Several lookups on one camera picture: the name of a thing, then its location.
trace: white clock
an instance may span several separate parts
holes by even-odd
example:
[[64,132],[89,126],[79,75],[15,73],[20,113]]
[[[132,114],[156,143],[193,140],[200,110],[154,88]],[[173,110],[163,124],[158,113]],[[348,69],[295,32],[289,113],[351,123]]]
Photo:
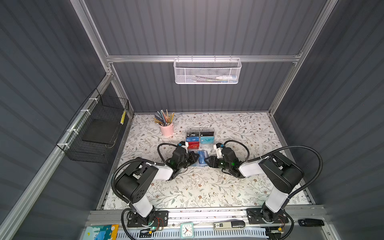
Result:
[[193,238],[194,232],[193,232],[193,223],[182,223],[180,226],[181,231],[181,238]]

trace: table surface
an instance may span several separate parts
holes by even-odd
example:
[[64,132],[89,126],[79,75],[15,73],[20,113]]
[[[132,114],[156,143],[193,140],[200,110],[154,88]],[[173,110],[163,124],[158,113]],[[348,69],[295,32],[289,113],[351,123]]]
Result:
[[[161,162],[157,153],[160,143],[177,144],[185,140],[185,129],[208,127],[215,129],[215,143],[233,139],[245,144],[254,158],[281,147],[267,113],[212,113],[178,114],[174,117],[174,134],[164,137],[153,115],[135,115],[119,165],[143,157]],[[239,144],[228,143],[240,161],[247,155]],[[172,156],[174,147],[163,146],[165,159]],[[265,202],[273,185],[265,174],[237,179],[220,169],[189,167],[172,181],[154,180],[146,193],[156,208],[238,207],[257,206]],[[296,194],[289,204],[309,204],[303,191]],[[124,209],[127,204],[117,198],[112,190],[104,204],[105,210]]]

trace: blue vip card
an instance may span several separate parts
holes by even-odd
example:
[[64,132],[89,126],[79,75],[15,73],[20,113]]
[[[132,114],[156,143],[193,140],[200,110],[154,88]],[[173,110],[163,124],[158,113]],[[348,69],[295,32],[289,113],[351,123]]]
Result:
[[199,137],[187,137],[185,139],[186,142],[198,142],[199,141]]
[[200,164],[200,166],[202,166],[202,164],[204,164],[204,166],[206,166],[207,163],[205,162],[204,159],[206,159],[208,157],[208,152],[207,151],[198,151],[198,154],[199,154],[199,164]]
[[200,143],[201,144],[213,144],[214,143],[214,137],[200,137]]

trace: yellow tag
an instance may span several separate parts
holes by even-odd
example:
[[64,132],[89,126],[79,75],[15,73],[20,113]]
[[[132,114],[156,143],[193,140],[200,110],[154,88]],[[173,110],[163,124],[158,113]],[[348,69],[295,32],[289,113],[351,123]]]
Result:
[[124,110],[124,112],[122,113],[122,116],[121,116],[121,120],[120,120],[120,123],[121,124],[124,124],[124,119],[125,119],[125,114],[127,113],[126,110]]

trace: colored pencil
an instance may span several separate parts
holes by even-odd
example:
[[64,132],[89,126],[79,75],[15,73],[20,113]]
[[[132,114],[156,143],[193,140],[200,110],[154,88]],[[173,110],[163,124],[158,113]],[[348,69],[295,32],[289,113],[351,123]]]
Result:
[[166,109],[166,112],[164,112],[163,110],[157,111],[157,114],[154,115],[153,119],[155,123],[159,124],[160,126],[166,127],[172,124],[174,116],[175,116],[175,113],[172,113],[170,115],[168,113],[168,109]]
[[172,117],[171,117],[171,119],[170,119],[170,123],[169,124],[171,124],[172,123],[172,120],[173,120],[173,117],[175,116],[175,114],[174,113],[172,113]]

